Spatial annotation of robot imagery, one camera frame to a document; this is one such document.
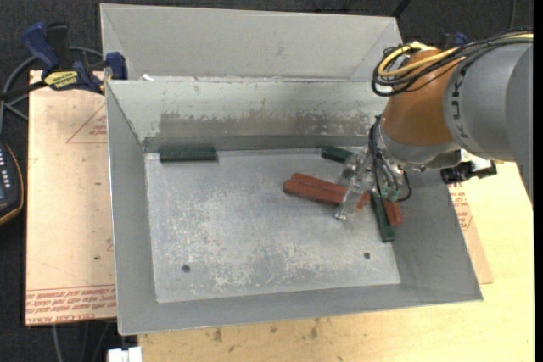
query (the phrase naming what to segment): wooden board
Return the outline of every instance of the wooden board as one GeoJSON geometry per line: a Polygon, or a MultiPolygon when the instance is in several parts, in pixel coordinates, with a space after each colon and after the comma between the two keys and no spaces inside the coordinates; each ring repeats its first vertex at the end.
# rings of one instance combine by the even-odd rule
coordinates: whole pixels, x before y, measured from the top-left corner
{"type": "Polygon", "coordinates": [[[104,97],[32,92],[28,155],[25,323],[114,318],[104,97]]]}

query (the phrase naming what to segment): yellow label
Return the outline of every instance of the yellow label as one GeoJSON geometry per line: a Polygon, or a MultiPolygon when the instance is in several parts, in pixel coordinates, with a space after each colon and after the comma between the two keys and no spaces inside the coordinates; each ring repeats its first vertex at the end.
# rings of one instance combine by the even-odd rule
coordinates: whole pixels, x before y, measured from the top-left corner
{"type": "Polygon", "coordinates": [[[77,76],[77,71],[73,70],[53,71],[43,81],[50,86],[60,88],[77,83],[77,76]]]}

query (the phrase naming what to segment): yellow cable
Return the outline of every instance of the yellow cable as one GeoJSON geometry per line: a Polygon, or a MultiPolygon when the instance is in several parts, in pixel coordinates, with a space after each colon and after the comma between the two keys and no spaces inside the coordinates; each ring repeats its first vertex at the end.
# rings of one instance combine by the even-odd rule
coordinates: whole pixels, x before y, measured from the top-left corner
{"type": "MultiPolygon", "coordinates": [[[[533,33],[525,33],[520,35],[514,35],[514,36],[506,36],[504,39],[513,39],[513,38],[534,38],[533,33]]],[[[440,52],[435,54],[434,56],[430,56],[429,58],[425,58],[422,60],[419,60],[417,62],[413,62],[412,64],[408,64],[404,67],[401,67],[397,70],[391,70],[391,71],[385,71],[384,69],[396,58],[401,56],[402,54],[408,53],[410,51],[419,51],[419,50],[428,50],[434,47],[426,46],[425,44],[422,44],[420,42],[411,42],[409,44],[406,44],[402,47],[397,48],[394,50],[391,54],[386,56],[381,63],[378,65],[378,74],[382,77],[392,77],[395,75],[402,75],[405,73],[408,73],[409,71],[413,71],[417,69],[420,66],[426,65],[426,64],[433,64],[446,56],[449,56],[450,54],[454,53],[458,50],[459,47],[450,48],[449,50],[445,50],[444,52],[440,52]]]]}
{"type": "MultiPolygon", "coordinates": [[[[441,60],[442,58],[444,58],[446,56],[449,56],[451,53],[454,53],[457,50],[458,50],[458,47],[451,48],[449,50],[445,50],[444,52],[435,54],[434,56],[430,56],[429,58],[425,58],[425,59],[419,60],[417,62],[413,62],[412,64],[408,64],[405,67],[401,67],[401,68],[399,68],[397,70],[384,71],[384,68],[390,63],[391,60],[393,60],[391,57],[392,57],[392,55],[395,54],[395,52],[394,52],[394,53],[391,53],[391,55],[389,57],[384,59],[383,62],[378,66],[378,73],[382,77],[391,77],[393,75],[402,75],[402,74],[407,73],[409,71],[413,71],[413,70],[417,69],[418,67],[420,67],[422,65],[433,64],[433,63],[441,60]]],[[[403,53],[406,53],[406,50],[403,51],[402,53],[398,53],[394,58],[397,58],[398,56],[400,56],[403,53]]]]}

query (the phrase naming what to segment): wooden table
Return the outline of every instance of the wooden table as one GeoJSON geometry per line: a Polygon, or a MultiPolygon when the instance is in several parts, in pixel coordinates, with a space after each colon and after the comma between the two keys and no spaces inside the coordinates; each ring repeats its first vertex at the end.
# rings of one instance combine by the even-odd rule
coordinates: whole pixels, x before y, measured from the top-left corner
{"type": "Polygon", "coordinates": [[[465,183],[494,275],[483,302],[141,335],[145,362],[535,360],[533,208],[515,164],[465,183]]]}

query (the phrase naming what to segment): dark green bar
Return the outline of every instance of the dark green bar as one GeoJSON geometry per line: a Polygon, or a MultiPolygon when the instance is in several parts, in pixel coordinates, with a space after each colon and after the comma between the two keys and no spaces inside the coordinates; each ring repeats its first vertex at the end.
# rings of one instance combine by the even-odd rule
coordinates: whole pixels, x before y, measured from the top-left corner
{"type": "Polygon", "coordinates": [[[383,200],[376,193],[372,193],[372,206],[381,233],[381,240],[383,243],[393,242],[395,239],[394,228],[387,218],[383,200]]]}
{"type": "Polygon", "coordinates": [[[202,161],[218,160],[215,147],[204,146],[164,146],[159,149],[160,161],[202,161]]]}
{"type": "Polygon", "coordinates": [[[347,151],[343,148],[338,148],[334,146],[326,146],[322,147],[321,149],[321,157],[329,160],[334,160],[336,162],[345,163],[345,161],[351,156],[353,153],[351,151],[347,151]]]}

